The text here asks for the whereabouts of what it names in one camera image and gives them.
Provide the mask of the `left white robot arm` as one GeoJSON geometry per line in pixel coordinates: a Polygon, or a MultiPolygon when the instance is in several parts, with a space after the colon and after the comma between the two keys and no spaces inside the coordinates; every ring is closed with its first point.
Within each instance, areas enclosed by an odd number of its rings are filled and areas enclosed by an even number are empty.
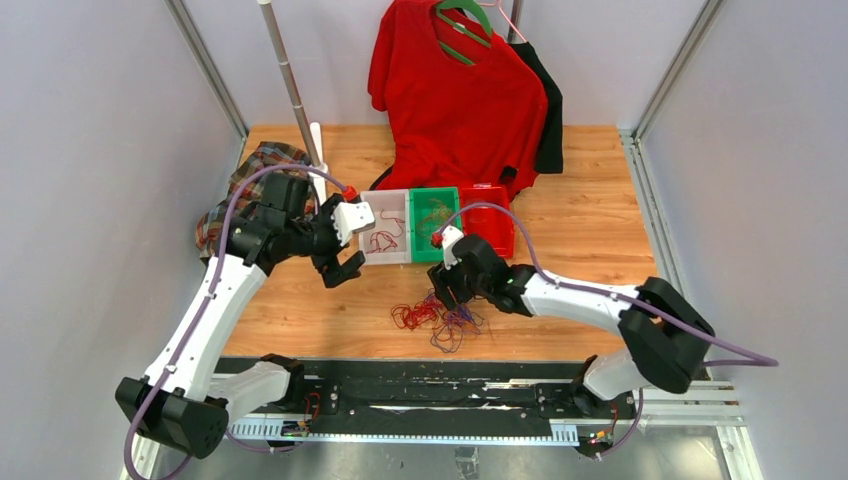
{"type": "Polygon", "coordinates": [[[308,179],[286,171],[263,175],[259,199],[225,212],[217,253],[168,344],[139,378],[124,378],[115,398],[141,436],[190,458],[208,457],[229,428],[273,404],[293,413],[308,400],[304,366],[268,354],[222,381],[213,375],[223,348],[250,300],[274,268],[292,258],[312,261],[326,288],[359,277],[365,256],[338,258],[354,235],[374,227],[372,207],[351,187],[331,195],[314,214],[308,179]]]}

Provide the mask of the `red t-shirt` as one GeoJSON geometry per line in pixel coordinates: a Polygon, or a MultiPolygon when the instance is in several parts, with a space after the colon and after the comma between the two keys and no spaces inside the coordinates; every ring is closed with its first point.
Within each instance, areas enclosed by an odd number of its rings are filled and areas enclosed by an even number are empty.
{"type": "Polygon", "coordinates": [[[548,111],[538,76],[500,37],[487,45],[449,25],[434,1],[394,1],[373,49],[367,92],[387,114],[393,165],[375,190],[534,185],[548,111]]]}

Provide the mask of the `green clothes hanger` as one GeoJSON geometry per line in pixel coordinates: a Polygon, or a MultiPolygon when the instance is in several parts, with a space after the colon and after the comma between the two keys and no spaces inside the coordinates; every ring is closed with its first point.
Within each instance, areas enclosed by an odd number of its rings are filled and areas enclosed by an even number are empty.
{"type": "Polygon", "coordinates": [[[484,8],[476,1],[437,1],[431,12],[440,53],[458,64],[479,66],[494,37],[484,8]]]}

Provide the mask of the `metal rack pole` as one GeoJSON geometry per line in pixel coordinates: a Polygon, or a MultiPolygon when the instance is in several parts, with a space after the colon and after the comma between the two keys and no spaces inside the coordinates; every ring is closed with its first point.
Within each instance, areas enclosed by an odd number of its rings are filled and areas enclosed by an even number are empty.
{"type": "Polygon", "coordinates": [[[322,152],[318,148],[315,136],[312,132],[312,123],[309,121],[302,98],[296,83],[294,71],[287,54],[283,36],[271,0],[258,0],[262,17],[275,53],[276,62],[280,70],[287,95],[294,113],[296,124],[301,133],[307,154],[312,161],[312,166],[321,170],[326,169],[323,162],[322,152]]]}

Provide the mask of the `pink clothes hanger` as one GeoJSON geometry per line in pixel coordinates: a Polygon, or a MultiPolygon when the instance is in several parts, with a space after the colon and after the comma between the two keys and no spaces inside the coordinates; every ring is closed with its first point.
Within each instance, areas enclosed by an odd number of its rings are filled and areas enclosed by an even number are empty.
{"type": "Polygon", "coordinates": [[[519,23],[522,17],[523,8],[525,4],[524,0],[508,1],[509,9],[505,7],[503,0],[478,1],[477,4],[484,8],[496,9],[497,12],[503,17],[507,26],[507,31],[505,34],[505,40],[507,43],[526,44],[528,42],[525,35],[519,29],[519,23]]]}

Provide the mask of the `red plastic bin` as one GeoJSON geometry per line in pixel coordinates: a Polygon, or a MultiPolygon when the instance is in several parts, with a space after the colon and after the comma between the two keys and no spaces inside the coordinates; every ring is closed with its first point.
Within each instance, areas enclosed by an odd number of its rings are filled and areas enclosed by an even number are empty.
{"type": "MultiPolygon", "coordinates": [[[[475,184],[460,187],[459,198],[462,208],[472,203],[485,202],[510,209],[507,190],[501,185],[475,184]]],[[[515,232],[508,215],[491,207],[478,207],[462,213],[461,219],[466,234],[481,236],[504,259],[513,257],[515,232]]]]}

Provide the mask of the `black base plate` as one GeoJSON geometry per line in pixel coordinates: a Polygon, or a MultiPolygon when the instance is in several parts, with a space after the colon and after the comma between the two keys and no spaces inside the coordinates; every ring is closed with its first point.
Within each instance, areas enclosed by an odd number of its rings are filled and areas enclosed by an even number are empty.
{"type": "Polygon", "coordinates": [[[589,405],[570,398],[574,362],[307,360],[297,406],[259,412],[307,420],[313,433],[374,436],[549,437],[554,420],[620,426],[624,394],[589,405]]]}

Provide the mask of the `green plastic bin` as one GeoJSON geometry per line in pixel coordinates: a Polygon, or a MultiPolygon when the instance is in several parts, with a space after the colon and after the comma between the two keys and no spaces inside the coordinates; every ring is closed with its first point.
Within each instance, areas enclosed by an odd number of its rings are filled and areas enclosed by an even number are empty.
{"type": "Polygon", "coordinates": [[[415,188],[409,190],[410,252],[413,263],[437,263],[441,251],[431,237],[460,208],[456,187],[415,188]]]}

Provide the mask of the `black t-shirt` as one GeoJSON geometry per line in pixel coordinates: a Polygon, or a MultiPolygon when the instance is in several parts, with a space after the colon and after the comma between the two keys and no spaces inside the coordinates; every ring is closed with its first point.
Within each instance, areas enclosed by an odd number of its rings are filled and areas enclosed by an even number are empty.
{"type": "Polygon", "coordinates": [[[563,95],[529,42],[513,43],[510,47],[537,76],[547,99],[547,111],[536,149],[534,169],[539,174],[561,174],[564,170],[563,95]]]}

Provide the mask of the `white plastic bin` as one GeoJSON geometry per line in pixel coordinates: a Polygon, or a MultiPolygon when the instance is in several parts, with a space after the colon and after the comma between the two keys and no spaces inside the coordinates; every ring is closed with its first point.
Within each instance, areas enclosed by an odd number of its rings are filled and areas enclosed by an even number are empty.
{"type": "Polygon", "coordinates": [[[365,254],[365,265],[409,264],[410,226],[409,191],[376,190],[361,193],[376,217],[373,229],[359,234],[359,248],[365,254]]]}

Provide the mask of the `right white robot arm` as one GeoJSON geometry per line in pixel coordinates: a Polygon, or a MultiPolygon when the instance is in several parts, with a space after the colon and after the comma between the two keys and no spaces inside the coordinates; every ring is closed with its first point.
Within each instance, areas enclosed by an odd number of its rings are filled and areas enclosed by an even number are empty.
{"type": "Polygon", "coordinates": [[[640,285],[572,280],[510,265],[476,234],[443,235],[441,247],[443,259],[427,275],[447,309],[481,298],[503,313],[574,320],[621,337],[621,350],[589,357],[572,381],[572,404],[584,416],[643,387],[683,394],[702,368],[714,330],[662,278],[640,285]]]}

